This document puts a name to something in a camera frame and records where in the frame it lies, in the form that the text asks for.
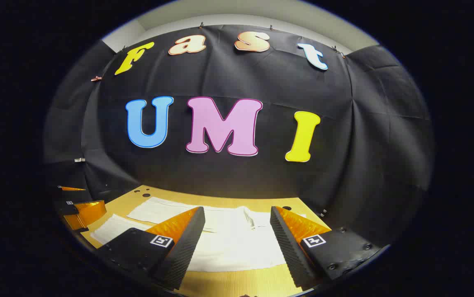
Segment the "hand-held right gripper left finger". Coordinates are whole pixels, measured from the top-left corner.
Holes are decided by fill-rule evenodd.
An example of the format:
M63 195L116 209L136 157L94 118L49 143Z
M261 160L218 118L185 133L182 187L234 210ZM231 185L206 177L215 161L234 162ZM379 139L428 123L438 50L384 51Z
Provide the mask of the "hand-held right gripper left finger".
M145 230L126 229L96 254L141 283L178 290L204 224L204 208L194 207Z

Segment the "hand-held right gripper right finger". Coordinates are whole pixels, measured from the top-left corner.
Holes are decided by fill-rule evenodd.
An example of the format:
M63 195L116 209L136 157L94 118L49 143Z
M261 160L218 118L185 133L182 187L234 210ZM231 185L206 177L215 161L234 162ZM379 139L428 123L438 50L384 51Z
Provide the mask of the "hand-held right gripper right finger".
M272 206L270 224L295 286L330 287L376 259L383 248L349 228L328 228Z

